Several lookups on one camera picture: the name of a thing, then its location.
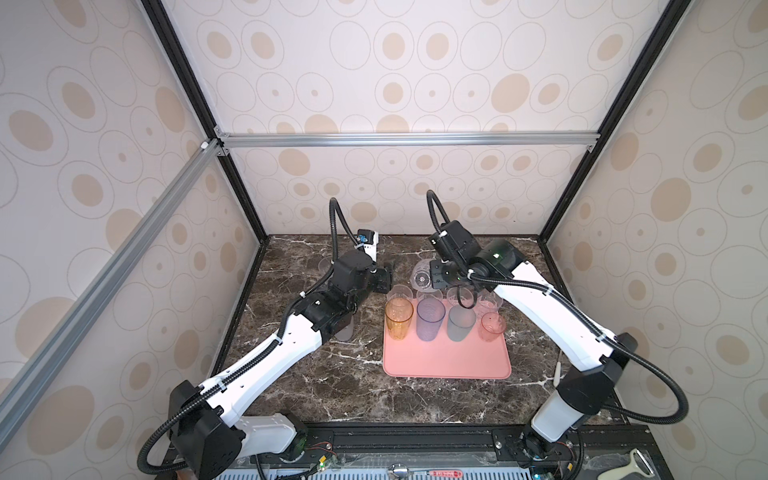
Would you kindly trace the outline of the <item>tall yellow plastic tumbler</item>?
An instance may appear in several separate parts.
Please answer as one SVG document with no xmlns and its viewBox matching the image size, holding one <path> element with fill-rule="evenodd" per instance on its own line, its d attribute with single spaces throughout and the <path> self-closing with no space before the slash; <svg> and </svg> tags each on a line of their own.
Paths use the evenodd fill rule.
<svg viewBox="0 0 768 480">
<path fill-rule="evenodd" d="M 385 320 L 388 335 L 393 340 L 403 340 L 410 328 L 413 304 L 407 298 L 393 298 L 385 306 Z"/>
</svg>

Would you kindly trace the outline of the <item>tall blue frosted tumbler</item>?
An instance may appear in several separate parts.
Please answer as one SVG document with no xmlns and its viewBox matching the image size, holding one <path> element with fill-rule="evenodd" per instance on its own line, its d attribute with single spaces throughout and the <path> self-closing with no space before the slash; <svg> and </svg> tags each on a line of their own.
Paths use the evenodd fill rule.
<svg viewBox="0 0 768 480">
<path fill-rule="evenodd" d="M 417 336 L 421 341 L 433 341 L 439 332 L 446 309 L 441 300 L 422 298 L 417 304 Z"/>
</svg>

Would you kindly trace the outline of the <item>tall teal textured tumbler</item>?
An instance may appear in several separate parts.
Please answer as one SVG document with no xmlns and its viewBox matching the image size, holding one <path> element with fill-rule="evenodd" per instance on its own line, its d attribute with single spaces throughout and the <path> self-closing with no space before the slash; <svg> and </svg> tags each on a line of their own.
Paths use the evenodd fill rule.
<svg viewBox="0 0 768 480">
<path fill-rule="evenodd" d="M 447 335 L 453 342 L 462 342 L 474 328 L 476 314 L 472 309 L 453 306 L 448 313 Z"/>
</svg>

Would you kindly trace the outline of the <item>pink short plastic cup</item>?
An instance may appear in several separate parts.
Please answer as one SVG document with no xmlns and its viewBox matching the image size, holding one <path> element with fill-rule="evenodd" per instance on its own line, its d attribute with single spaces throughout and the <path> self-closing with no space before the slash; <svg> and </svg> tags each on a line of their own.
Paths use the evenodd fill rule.
<svg viewBox="0 0 768 480">
<path fill-rule="evenodd" d="M 498 311 L 485 313 L 480 320 L 479 337 L 484 342 L 493 342 L 506 331 L 506 320 Z"/>
</svg>

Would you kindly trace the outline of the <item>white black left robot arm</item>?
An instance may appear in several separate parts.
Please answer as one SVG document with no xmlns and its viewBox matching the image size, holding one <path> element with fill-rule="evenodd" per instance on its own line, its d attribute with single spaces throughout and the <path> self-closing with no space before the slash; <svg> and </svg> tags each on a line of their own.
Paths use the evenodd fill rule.
<svg viewBox="0 0 768 480">
<path fill-rule="evenodd" d="M 392 274 L 371 247 L 350 250 L 332 263 L 329 279 L 301 294 L 278 330 L 235 364 L 199 385 L 183 381 L 170 393 L 169 427 L 180 468 L 213 479 L 237 458 L 286 454 L 301 442 L 301 424 L 286 414 L 248 417 L 249 406 L 298 361 L 346 328 L 373 293 L 386 294 Z"/>
</svg>

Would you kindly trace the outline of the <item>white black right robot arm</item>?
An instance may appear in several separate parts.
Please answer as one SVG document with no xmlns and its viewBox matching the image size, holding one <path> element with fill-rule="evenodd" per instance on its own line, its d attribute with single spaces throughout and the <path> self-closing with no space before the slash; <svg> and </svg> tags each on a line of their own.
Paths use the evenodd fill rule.
<svg viewBox="0 0 768 480">
<path fill-rule="evenodd" d="M 482 247 L 473 238 L 454 241 L 434 234 L 430 244 L 439 255 L 430 266 L 433 285 L 472 286 L 495 293 L 547 334 L 571 363 L 531 419 L 526 432 L 529 447 L 556 443 L 568 429 L 599 413 L 628 361 L 606 343 L 615 338 L 613 332 L 587 325 L 581 311 L 503 239 Z"/>
</svg>

